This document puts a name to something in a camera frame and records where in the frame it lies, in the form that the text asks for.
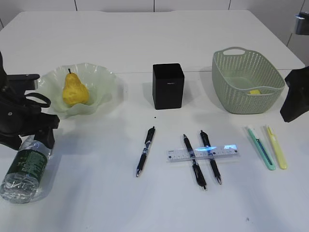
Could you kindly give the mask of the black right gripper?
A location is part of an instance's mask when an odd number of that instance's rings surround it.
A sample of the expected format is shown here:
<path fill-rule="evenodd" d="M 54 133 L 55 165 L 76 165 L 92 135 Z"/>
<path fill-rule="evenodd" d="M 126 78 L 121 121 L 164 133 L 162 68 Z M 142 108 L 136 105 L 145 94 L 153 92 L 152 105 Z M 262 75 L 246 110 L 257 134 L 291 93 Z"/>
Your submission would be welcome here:
<path fill-rule="evenodd" d="M 292 70 L 285 82 L 289 90 L 280 114 L 291 122 L 309 110 L 309 67 Z"/>

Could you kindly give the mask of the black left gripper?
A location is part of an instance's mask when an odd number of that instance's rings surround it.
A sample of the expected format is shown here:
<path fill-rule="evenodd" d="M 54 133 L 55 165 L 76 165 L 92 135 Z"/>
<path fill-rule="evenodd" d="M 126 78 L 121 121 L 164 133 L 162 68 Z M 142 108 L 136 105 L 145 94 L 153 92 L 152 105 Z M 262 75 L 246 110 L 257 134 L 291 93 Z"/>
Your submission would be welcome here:
<path fill-rule="evenodd" d="M 18 151 L 22 137 L 34 135 L 34 139 L 53 149 L 53 130 L 59 126 L 57 115 L 42 112 L 51 101 L 44 95 L 32 92 L 17 95 L 12 91 L 0 92 L 0 144 Z"/>

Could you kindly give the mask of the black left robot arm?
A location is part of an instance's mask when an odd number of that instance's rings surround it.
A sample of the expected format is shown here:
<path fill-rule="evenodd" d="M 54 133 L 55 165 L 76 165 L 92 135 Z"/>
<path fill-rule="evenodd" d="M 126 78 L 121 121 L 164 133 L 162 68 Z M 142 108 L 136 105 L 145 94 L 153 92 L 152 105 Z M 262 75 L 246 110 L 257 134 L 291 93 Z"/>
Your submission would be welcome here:
<path fill-rule="evenodd" d="M 58 128 L 60 119 L 42 112 L 51 101 L 40 93 L 25 93 L 36 89 L 39 78 L 39 74 L 8 75 L 0 59 L 0 143 L 14 150 L 20 148 L 21 137 L 28 135 L 34 135 L 49 149 L 54 148 L 53 130 Z"/>

